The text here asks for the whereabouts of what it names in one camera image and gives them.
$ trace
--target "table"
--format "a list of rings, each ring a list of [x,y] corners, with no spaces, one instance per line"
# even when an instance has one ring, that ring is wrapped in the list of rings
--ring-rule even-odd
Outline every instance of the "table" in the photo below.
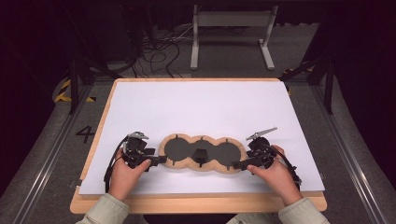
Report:
[[[123,78],[118,79],[119,82],[193,82],[193,81],[265,81],[278,82],[275,78]],[[115,86],[109,95],[104,114],[99,123],[96,136],[92,142],[92,148],[88,155],[82,171],[81,180],[84,180],[89,172],[92,159],[96,152],[100,136],[103,134],[105,120],[111,105],[111,99]],[[100,195],[81,195],[80,187],[77,187],[70,210],[76,214],[83,214],[96,203]],[[326,209],[327,204],[321,190],[303,192],[305,197],[309,197],[319,211]],[[130,213],[132,214],[209,214],[209,213],[259,213],[259,212],[277,212],[284,207],[282,200],[273,193],[170,193],[170,194],[151,194],[151,195],[131,195],[125,201],[130,205]]]

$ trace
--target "sleeve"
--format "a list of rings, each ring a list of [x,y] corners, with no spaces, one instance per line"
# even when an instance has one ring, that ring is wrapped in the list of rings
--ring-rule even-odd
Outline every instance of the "sleeve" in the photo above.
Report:
[[[77,224],[122,223],[128,216],[129,206],[110,194],[104,194]]]
[[[323,216],[314,204],[308,198],[291,204],[280,210],[279,218],[284,224],[329,224],[325,216]]]

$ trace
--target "person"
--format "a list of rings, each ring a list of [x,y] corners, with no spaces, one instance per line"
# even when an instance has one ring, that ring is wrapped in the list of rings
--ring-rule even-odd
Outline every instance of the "person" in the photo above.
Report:
[[[272,146],[280,153],[285,154],[283,148]],[[278,216],[284,224],[326,224],[329,223],[313,203],[303,197],[297,189],[287,167],[280,162],[281,157],[277,155],[277,160],[268,169],[249,165],[247,169],[256,176],[259,176],[265,183],[282,199],[285,208],[279,211]],[[129,206],[124,203],[129,193],[134,189],[141,176],[149,168],[150,160],[142,162],[139,166],[131,169],[128,165],[118,160],[114,164],[111,175],[111,184],[108,193],[101,196],[93,208],[78,222],[78,224],[91,223],[122,223],[128,216]],[[268,223],[268,216],[265,214],[239,214],[233,217],[228,224],[236,223]]]

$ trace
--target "yellow and black tape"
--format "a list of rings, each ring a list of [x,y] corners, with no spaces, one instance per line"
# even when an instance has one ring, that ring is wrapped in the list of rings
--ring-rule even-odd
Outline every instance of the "yellow and black tape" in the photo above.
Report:
[[[59,90],[58,95],[55,98],[55,102],[72,102],[72,98],[69,96],[64,96],[64,94],[67,91],[67,88],[70,86],[71,84],[71,80],[69,77],[66,78],[66,80],[64,81],[64,84],[62,85],[61,89]],[[96,102],[96,97],[87,97],[86,102]]]

